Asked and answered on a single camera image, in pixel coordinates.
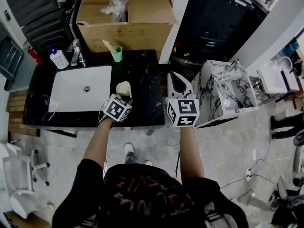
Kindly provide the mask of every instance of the wooden board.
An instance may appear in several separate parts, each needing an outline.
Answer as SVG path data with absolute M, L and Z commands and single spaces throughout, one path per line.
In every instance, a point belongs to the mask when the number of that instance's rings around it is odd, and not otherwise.
M 40 130 L 22 124 L 27 90 L 17 91 L 9 95 L 6 111 L 9 112 L 9 132 L 29 136 L 40 136 Z
M 12 221 L 14 225 L 19 228 L 51 228 L 49 223 L 34 214 L 29 214 L 26 219 L 23 219 L 14 211 L 9 211 L 4 214 L 6 218 L 9 218 L 10 221 Z

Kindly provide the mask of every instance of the wooden floor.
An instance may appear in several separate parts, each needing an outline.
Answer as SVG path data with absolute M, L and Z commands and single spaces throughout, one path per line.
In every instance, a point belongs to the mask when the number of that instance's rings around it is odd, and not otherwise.
M 29 136 L 40 136 L 40 130 L 22 124 L 27 90 L 10 93 L 6 111 L 9 113 L 9 132 Z

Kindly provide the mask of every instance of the black square marker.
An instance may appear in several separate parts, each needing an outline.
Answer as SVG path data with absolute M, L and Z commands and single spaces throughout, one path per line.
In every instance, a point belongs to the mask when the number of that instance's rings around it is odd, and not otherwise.
M 127 109 L 127 110 L 125 111 L 125 113 L 123 114 L 121 120 L 123 120 L 123 119 L 125 119 L 125 118 L 127 117 L 129 111 L 131 111 L 131 108 L 129 108 L 129 109 Z
M 169 103 L 169 106 L 168 106 L 168 111 L 167 111 L 169 117 L 171 118 L 172 122 L 175 121 L 175 118 L 176 118 L 176 113 L 175 111 L 173 110 L 173 107 L 171 106 L 171 104 Z
M 180 116 L 177 123 L 178 126 L 192 126 L 196 116 Z
M 119 97 L 115 97 L 114 98 L 116 101 L 118 101 L 119 103 L 121 103 L 122 105 L 124 105 L 124 106 L 126 106 L 127 105 L 127 103 L 126 102 L 124 102 L 121 98 L 119 98 Z
M 194 104 L 194 100 L 179 100 L 179 110 L 181 114 L 196 114 L 196 108 Z
M 106 112 L 108 114 L 115 117 L 116 119 L 118 119 L 120 117 L 120 115 L 123 113 L 123 111 L 124 111 L 124 108 L 121 105 L 119 105 L 118 103 L 116 103 L 115 101 L 112 101 L 109 108 L 106 110 Z

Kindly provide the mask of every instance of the soap dispenser bottle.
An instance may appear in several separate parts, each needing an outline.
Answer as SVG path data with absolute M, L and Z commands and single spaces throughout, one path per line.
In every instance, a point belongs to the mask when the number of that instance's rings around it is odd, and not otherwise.
M 69 62 L 63 54 L 62 50 L 54 50 L 54 47 L 50 47 L 49 49 L 52 51 L 52 54 L 49 56 L 49 58 L 59 69 L 63 69 L 69 65 Z

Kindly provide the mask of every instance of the power outlet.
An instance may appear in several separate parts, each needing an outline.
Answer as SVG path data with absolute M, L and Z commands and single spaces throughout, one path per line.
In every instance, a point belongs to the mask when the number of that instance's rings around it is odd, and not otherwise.
M 249 181 L 250 180 L 250 175 L 251 175 L 251 171 L 250 171 L 250 169 L 248 168 L 248 169 L 246 169 L 246 181 Z

